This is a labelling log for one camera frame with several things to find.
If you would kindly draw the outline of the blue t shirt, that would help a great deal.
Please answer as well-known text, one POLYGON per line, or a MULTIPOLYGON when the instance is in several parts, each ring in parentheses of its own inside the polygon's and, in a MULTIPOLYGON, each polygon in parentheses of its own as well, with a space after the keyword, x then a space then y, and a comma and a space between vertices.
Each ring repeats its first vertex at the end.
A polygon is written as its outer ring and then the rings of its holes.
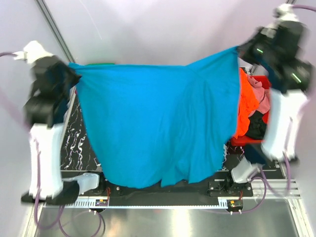
POLYGON ((238 53, 232 47, 185 66, 79 65, 83 122, 113 184, 197 183, 222 167, 235 134, 238 53))

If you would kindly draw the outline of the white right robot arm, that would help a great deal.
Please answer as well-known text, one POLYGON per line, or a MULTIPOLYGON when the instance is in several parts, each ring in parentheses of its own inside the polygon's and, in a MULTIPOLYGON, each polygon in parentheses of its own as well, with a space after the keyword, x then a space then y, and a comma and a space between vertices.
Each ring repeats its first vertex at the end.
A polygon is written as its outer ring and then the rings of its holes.
POLYGON ((263 164, 273 160, 288 162, 296 157, 295 143, 303 107, 310 100, 307 92, 314 67, 297 57, 306 26, 294 13, 295 8, 286 3, 278 6, 275 21, 238 47, 240 59, 261 65, 268 72, 271 108, 263 141, 246 145, 245 157, 224 183, 228 195, 237 195, 241 184, 248 182, 263 164))

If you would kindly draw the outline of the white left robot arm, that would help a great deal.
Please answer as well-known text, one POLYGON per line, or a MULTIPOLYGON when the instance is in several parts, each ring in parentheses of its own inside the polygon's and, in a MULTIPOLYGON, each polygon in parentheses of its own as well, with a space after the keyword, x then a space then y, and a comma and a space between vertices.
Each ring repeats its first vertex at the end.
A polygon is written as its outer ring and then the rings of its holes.
POLYGON ((25 121, 30 128, 31 183, 21 201, 66 205, 74 203, 80 194, 89 190, 97 196, 102 195, 107 184, 97 173, 66 179, 61 176, 64 116, 71 89, 80 76, 36 40, 24 47, 21 57, 32 66, 35 77, 30 98, 24 106, 25 121))

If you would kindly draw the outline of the red plastic bin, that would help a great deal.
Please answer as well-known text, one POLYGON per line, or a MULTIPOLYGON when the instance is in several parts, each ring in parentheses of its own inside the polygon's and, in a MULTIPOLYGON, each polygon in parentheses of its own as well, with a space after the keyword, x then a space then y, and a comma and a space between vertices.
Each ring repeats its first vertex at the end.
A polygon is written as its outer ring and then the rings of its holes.
POLYGON ((269 117, 271 84, 266 76, 250 76, 244 72, 241 72, 240 82, 237 129, 231 144, 245 146, 261 143, 269 117))

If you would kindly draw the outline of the green folded t shirt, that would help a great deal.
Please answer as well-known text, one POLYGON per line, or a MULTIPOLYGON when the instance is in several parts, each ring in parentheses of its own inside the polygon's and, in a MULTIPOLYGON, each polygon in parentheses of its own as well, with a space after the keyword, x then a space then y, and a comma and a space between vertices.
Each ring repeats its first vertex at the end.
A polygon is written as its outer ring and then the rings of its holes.
POLYGON ((96 65, 115 65, 115 63, 91 63, 86 66, 96 66, 96 65))

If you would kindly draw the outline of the pink t shirt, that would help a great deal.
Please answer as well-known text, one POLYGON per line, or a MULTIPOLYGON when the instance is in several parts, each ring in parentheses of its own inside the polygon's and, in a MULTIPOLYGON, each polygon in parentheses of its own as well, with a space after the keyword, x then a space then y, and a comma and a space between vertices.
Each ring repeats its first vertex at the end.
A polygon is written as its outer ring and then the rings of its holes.
POLYGON ((248 76, 248 81, 252 86, 255 98, 259 102, 256 109, 262 114, 266 114, 270 110, 270 82, 266 76, 248 76))

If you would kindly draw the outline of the orange t shirt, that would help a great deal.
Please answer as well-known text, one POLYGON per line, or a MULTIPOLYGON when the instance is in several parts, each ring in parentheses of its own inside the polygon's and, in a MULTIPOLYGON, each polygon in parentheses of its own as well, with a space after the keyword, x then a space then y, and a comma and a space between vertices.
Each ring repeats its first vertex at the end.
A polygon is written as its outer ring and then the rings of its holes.
POLYGON ((253 92, 252 85, 248 81, 248 74, 242 68, 239 69, 240 97, 238 105, 237 129, 234 138, 245 135, 250 125, 249 115, 256 111, 259 102, 253 92))

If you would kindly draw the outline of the black t shirt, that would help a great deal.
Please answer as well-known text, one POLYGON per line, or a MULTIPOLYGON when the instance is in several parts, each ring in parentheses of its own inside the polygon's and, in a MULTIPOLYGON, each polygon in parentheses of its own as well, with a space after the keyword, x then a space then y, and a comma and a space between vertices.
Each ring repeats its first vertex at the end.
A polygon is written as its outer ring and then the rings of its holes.
POLYGON ((262 140, 266 132, 266 123, 263 120, 264 114, 259 111, 255 111, 252 116, 249 117, 250 124, 246 132, 246 136, 254 140, 262 140))

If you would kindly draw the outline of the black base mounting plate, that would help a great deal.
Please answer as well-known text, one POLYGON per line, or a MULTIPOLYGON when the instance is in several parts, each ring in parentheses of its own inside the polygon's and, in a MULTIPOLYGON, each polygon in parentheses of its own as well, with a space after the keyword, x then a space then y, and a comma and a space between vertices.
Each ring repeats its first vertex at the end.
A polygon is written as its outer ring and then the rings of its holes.
POLYGON ((107 191, 111 197, 123 197, 133 194, 168 194, 168 193, 198 193, 211 197, 251 197, 253 189, 250 183, 237 184, 229 186, 228 181, 224 179, 206 179, 199 183, 188 184, 186 181, 181 181, 174 186, 162 188, 160 183, 157 183, 149 188, 135 189, 116 186, 110 182, 105 182, 103 187, 96 191, 87 191, 83 196, 107 196, 107 191))

